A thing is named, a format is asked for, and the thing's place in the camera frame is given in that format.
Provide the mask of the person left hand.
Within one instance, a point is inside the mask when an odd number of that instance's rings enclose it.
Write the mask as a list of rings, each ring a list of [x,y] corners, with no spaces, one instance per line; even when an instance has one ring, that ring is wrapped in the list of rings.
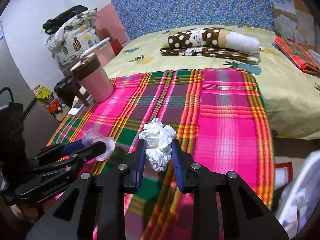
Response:
[[[56,202],[56,198],[45,201],[40,207],[29,207],[26,205],[12,205],[10,207],[13,214],[20,220],[28,220],[28,222],[36,223],[43,214],[48,211]]]

